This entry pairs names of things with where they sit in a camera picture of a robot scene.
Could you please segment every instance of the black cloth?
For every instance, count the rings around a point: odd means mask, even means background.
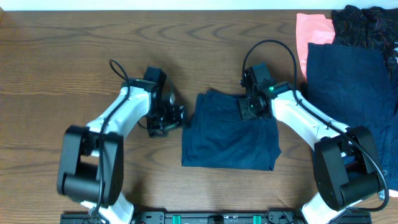
[[[390,79],[397,69],[398,9],[358,9],[346,6],[332,11],[336,36],[333,44],[376,49],[384,56]]]
[[[378,50],[308,45],[308,100],[333,119],[365,126],[390,189],[398,190],[398,95]]]
[[[241,121],[235,97],[199,94],[195,114],[182,133],[182,165],[274,170],[280,154],[275,118]]]

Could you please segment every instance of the navy blue cloth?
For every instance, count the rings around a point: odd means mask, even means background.
[[[377,50],[308,45],[308,100],[328,116],[373,135],[390,189],[398,190],[398,94]]]
[[[274,170],[280,154],[276,120],[241,121],[237,99],[199,94],[190,126],[182,133],[182,165]]]

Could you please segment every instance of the white wall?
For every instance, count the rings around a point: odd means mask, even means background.
[[[343,9],[347,4],[392,9],[398,0],[0,0],[6,11]]]

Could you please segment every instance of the wood grain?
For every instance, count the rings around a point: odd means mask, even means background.
[[[324,13],[329,11],[300,11]],[[57,223],[83,208],[57,194],[65,130],[85,125],[117,96],[119,60],[131,77],[163,68],[194,110],[198,93],[243,93],[244,54],[262,39],[295,47],[298,11],[8,12],[0,26],[0,222]],[[249,65],[265,61],[278,80],[292,81],[284,49],[259,47]],[[181,167],[181,130],[149,139],[134,128],[125,142],[123,192],[142,206],[181,210],[266,210],[299,207],[317,188],[310,148],[279,123],[282,150],[275,171]],[[373,197],[364,206],[374,207]],[[373,214],[396,223],[398,200]]]

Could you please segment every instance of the pile of clothes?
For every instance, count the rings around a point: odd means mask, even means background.
[[[398,190],[398,9],[346,6],[331,14],[297,14],[308,100],[337,121],[367,127],[389,187]]]

